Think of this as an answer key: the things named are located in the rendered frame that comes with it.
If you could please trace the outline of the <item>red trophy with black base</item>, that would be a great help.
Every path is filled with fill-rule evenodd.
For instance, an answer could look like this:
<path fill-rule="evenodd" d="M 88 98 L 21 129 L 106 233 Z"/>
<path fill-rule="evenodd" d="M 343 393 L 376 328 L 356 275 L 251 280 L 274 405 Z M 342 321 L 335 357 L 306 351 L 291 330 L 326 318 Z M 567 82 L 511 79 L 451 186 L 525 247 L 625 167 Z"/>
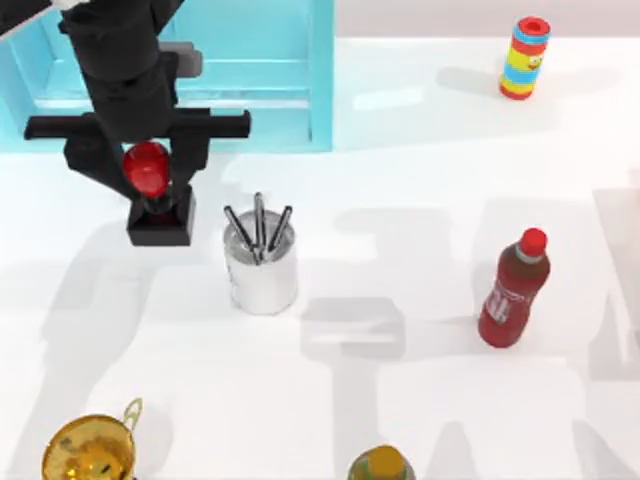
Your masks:
<path fill-rule="evenodd" d="M 176 187 L 170 178 L 169 151 L 154 141 L 129 148 L 123 170 L 138 192 L 127 221 L 130 241 L 138 247 L 185 247 L 191 244 L 196 201 L 192 187 Z"/>

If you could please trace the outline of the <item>light blue rack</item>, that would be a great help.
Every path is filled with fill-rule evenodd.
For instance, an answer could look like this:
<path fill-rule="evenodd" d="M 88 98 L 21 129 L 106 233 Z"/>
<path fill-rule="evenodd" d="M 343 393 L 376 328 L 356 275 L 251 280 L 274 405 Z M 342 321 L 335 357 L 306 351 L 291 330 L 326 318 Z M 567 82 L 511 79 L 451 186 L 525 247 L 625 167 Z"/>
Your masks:
<path fill-rule="evenodd" d="M 16 24 L 0 15 L 0 152 L 59 152 L 60 140 L 25 141 L 32 115 L 75 115 L 92 106 L 61 15 L 49 0 Z M 333 146 L 333 0 L 185 0 L 159 35 L 192 44 L 202 71 L 177 82 L 179 104 L 216 115 L 249 111 L 246 140 L 224 152 L 322 152 Z"/>

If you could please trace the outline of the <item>dark grey pen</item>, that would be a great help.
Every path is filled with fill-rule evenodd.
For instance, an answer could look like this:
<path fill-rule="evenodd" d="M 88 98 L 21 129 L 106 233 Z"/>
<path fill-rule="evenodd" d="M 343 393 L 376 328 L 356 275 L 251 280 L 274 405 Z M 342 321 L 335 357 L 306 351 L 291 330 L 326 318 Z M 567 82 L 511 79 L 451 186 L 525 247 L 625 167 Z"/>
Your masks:
<path fill-rule="evenodd" d="M 237 237 L 239 238 L 240 243 L 250 252 L 250 254 L 253 257 L 254 263 L 256 265 L 259 265 L 261 263 L 261 260 L 256 250 L 256 246 L 254 245 L 251 237 L 249 236 L 249 233 L 247 232 L 247 230 L 239 220 L 239 217 L 234 212 L 233 208 L 230 205 L 226 205 L 223 208 L 223 212 L 229 224 L 231 225 Z"/>
<path fill-rule="evenodd" d="M 264 250 L 266 246 L 265 208 L 261 192 L 254 194 L 254 227 L 254 254 L 256 262 L 261 264 L 264 261 Z"/>
<path fill-rule="evenodd" d="M 293 213 L 293 207 L 291 205 L 287 205 L 284 207 L 281 215 L 279 216 L 278 223 L 276 225 L 275 230 L 269 240 L 269 244 L 267 247 L 267 251 L 272 253 L 276 250 L 276 248 L 281 243 L 282 238 L 284 237 L 285 230 L 288 227 L 290 218 Z"/>

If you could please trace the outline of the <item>white pen cup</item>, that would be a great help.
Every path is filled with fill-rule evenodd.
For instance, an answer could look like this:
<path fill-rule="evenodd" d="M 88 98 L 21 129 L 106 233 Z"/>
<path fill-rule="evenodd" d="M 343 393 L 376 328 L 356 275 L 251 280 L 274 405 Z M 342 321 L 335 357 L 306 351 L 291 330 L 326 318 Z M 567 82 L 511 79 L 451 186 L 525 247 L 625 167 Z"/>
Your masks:
<path fill-rule="evenodd" d="M 249 233 L 255 233 L 254 212 L 236 214 Z M 226 267 L 235 305 L 251 315 L 275 315 L 288 308 L 298 292 L 296 233 L 290 221 L 281 243 L 272 253 L 269 240 L 281 213 L 265 211 L 266 246 L 264 261 L 256 265 L 228 222 L 223 234 Z"/>

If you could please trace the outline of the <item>gold trophy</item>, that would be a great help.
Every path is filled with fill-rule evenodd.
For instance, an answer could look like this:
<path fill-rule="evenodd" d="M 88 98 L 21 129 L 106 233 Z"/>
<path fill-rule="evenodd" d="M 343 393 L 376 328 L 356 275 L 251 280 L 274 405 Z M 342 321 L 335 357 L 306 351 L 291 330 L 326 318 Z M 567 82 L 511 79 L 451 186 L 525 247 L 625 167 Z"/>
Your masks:
<path fill-rule="evenodd" d="M 41 462 L 42 480 L 137 480 L 133 431 L 143 400 L 133 399 L 118 419 L 78 417 L 49 440 Z"/>

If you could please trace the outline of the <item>colourful striped bottle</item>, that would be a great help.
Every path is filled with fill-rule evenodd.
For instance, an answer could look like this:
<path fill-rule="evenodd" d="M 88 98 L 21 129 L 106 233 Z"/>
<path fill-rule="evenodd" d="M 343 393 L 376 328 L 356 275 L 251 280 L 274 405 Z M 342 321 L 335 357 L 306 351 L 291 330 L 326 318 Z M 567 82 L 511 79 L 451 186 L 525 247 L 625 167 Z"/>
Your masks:
<path fill-rule="evenodd" d="M 505 97 L 525 100 L 531 96 L 550 35 L 550 24 L 540 17 L 524 17 L 515 24 L 499 80 L 499 90 Z"/>

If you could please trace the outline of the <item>red bottle with red cap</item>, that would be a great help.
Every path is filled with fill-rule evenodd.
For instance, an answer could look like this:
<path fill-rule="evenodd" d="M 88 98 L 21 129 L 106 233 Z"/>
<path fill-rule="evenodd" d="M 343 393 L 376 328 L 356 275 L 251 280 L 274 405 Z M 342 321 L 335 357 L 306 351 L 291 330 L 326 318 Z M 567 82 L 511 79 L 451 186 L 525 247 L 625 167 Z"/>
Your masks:
<path fill-rule="evenodd" d="M 478 320 L 478 333 L 495 348 L 509 348 L 520 339 L 531 306 L 550 274 L 547 235 L 525 230 L 499 256 L 496 278 Z"/>

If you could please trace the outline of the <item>green bottle with yellow cap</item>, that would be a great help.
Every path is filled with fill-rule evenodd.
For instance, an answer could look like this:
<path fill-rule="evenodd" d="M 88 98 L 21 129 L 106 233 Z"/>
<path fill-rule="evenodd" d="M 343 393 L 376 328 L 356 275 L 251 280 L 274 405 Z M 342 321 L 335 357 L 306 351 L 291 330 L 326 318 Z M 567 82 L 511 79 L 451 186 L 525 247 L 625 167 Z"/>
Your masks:
<path fill-rule="evenodd" d="M 413 467 L 392 445 L 379 445 L 359 455 L 346 480 L 416 480 Z"/>

